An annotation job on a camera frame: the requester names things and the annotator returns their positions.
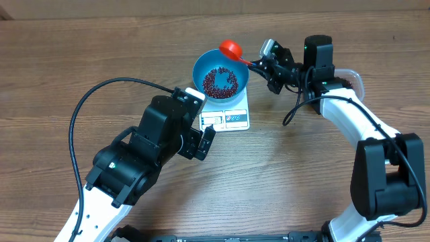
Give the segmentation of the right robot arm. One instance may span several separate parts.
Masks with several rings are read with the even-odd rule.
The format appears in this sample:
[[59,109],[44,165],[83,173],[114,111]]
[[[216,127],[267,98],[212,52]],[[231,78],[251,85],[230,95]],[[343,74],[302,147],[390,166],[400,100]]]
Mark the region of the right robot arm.
[[312,106],[355,149],[351,204],[323,225],[322,240],[369,241],[376,229],[397,225],[398,217],[413,210],[421,211],[422,224],[428,213],[423,141],[377,118],[359,100],[352,82],[336,75],[332,38],[308,36],[302,63],[272,39],[263,43],[259,56],[249,69],[267,81],[271,92],[295,92],[296,108]]

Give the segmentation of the red scoop blue handle tip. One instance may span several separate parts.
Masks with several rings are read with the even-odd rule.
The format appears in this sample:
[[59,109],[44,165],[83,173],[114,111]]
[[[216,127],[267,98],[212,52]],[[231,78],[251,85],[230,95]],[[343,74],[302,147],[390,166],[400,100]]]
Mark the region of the red scoop blue handle tip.
[[253,65],[253,63],[244,60],[242,58],[243,50],[242,48],[233,40],[224,40],[218,47],[219,51],[229,59],[237,61],[246,65]]

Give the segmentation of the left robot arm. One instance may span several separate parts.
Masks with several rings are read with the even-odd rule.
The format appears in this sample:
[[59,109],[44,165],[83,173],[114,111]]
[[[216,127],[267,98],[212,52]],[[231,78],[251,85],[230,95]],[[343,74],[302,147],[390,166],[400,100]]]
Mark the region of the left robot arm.
[[174,155],[204,160],[216,132],[192,124],[205,103],[206,96],[190,87],[152,98],[140,124],[125,129],[96,154],[83,197],[56,240],[104,241]]

